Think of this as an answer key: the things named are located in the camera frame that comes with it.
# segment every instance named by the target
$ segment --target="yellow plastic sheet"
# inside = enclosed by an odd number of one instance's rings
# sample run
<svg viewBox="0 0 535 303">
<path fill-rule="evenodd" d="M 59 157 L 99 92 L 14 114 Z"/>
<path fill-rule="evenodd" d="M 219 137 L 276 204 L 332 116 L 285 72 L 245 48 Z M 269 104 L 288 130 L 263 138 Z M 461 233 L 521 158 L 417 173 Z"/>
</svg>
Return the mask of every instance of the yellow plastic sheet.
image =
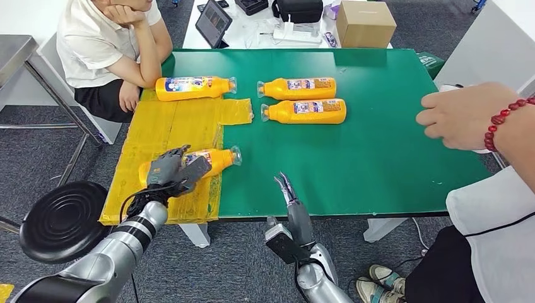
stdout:
<svg viewBox="0 0 535 303">
<path fill-rule="evenodd" d="M 191 145 L 192 152 L 223 148 L 223 125 L 251 123 L 252 118 L 250 99 L 159 102 L 154 91 L 144 91 L 122 147 L 100 221 L 104 225 L 119 223 L 122 202 L 143 189 L 138 179 L 142 163 L 185 144 Z M 167 223 L 217 220 L 220 194 L 221 175 L 202 179 L 192 193 L 169 200 Z"/>
<path fill-rule="evenodd" d="M 14 287 L 11 284 L 0 284 L 0 303 L 6 303 Z"/>
</svg>

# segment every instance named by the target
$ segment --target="white shirt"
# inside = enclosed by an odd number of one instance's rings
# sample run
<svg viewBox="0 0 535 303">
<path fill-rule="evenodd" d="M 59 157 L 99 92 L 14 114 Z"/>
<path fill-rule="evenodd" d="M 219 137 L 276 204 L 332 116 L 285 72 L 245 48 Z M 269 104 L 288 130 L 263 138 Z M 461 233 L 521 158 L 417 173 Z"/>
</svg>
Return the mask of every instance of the white shirt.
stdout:
<svg viewBox="0 0 535 303">
<path fill-rule="evenodd" d="M 534 212 L 535 194 L 512 167 L 507 167 L 490 178 L 450 192 L 446 205 L 457 230 L 468 235 L 515 222 Z M 535 217 L 466 239 L 472 249 L 474 277 L 486 303 L 535 301 L 530 286 L 535 281 Z"/>
<path fill-rule="evenodd" d="M 156 1 L 145 15 L 149 25 L 160 21 Z M 106 68 L 122 56 L 137 60 L 139 45 L 133 27 L 108 19 L 91 0 L 69 0 L 59 20 L 57 52 L 69 85 L 95 87 L 119 79 Z"/>
</svg>

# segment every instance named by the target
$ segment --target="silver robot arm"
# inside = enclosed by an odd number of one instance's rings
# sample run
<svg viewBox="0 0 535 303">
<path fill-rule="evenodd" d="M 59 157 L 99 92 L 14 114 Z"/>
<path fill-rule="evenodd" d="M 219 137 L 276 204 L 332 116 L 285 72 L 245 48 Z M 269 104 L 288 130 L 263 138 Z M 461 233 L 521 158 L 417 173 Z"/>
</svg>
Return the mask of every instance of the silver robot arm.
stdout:
<svg viewBox="0 0 535 303">
<path fill-rule="evenodd" d="M 267 219 L 266 245 L 286 264 L 295 263 L 295 284 L 308 303 L 352 303 L 338 287 L 338 276 L 329 251 L 313 241 L 312 223 L 287 176 L 275 177 L 286 200 L 289 230 L 277 219 Z"/>
<path fill-rule="evenodd" d="M 33 281 L 11 302 L 115 302 L 166 221 L 167 208 L 150 201 L 87 255 L 55 275 Z"/>
<path fill-rule="evenodd" d="M 195 183 L 211 170 L 204 157 L 181 167 L 188 147 L 168 151 L 152 162 L 147 177 L 149 188 L 136 195 L 126 221 L 87 255 L 55 275 L 33 281 L 11 302 L 115 302 L 150 242 L 167 221 L 167 199 L 191 192 Z"/>
</svg>

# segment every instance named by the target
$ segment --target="chin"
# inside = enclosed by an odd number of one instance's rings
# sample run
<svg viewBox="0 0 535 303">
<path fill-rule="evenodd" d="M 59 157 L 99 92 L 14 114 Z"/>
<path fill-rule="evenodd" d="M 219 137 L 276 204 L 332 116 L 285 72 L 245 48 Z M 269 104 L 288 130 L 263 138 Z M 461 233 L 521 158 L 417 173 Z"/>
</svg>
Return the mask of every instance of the chin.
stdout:
<svg viewBox="0 0 535 303">
<path fill-rule="evenodd" d="M 145 6 L 143 6 L 143 9 L 140 9 L 140 11 L 144 11 L 144 12 L 147 12 L 151 9 L 152 7 L 152 1 L 150 2 L 147 2 L 147 4 L 145 4 Z"/>
</svg>

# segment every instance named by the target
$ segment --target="stool seat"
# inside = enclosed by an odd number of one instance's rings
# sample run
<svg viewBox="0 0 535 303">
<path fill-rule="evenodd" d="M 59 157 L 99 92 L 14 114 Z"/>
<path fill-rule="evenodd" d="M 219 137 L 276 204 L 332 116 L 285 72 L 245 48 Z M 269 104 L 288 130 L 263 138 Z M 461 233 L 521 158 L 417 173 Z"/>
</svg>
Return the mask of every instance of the stool seat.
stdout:
<svg viewBox="0 0 535 303">
<path fill-rule="evenodd" d="M 65 263 L 95 247 L 111 227 L 98 222 L 108 191 L 78 181 L 57 187 L 41 197 L 20 227 L 22 251 L 42 263 Z"/>
</svg>

